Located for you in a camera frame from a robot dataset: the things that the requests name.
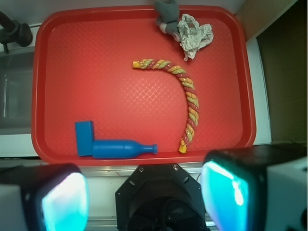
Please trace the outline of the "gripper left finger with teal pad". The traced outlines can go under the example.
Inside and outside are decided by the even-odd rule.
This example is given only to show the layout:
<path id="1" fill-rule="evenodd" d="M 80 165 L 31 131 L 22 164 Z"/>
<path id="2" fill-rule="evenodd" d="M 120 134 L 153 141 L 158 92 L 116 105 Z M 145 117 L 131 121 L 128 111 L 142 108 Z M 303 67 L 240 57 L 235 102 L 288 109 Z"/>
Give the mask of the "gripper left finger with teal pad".
<path id="1" fill-rule="evenodd" d="M 2 231 L 83 231 L 89 206 L 87 179 L 73 164 L 0 169 Z"/>

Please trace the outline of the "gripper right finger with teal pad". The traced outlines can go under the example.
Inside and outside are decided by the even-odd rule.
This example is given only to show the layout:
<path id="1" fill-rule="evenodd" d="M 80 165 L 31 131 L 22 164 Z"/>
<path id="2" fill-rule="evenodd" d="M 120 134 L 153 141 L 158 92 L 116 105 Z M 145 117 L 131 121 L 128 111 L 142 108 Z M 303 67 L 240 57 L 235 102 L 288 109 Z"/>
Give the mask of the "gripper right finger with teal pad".
<path id="1" fill-rule="evenodd" d="M 305 231 L 308 151 L 302 145 L 257 145 L 210 151 L 201 191 L 220 231 Z"/>

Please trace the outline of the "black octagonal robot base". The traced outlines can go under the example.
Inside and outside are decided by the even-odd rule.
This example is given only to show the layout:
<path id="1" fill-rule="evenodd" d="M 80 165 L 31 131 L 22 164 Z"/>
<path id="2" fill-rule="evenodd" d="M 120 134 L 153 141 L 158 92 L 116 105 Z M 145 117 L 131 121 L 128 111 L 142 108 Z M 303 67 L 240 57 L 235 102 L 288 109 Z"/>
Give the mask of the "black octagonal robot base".
<path id="1" fill-rule="evenodd" d="M 145 165 L 115 193 L 119 231 L 207 231 L 201 185 L 177 164 Z"/>

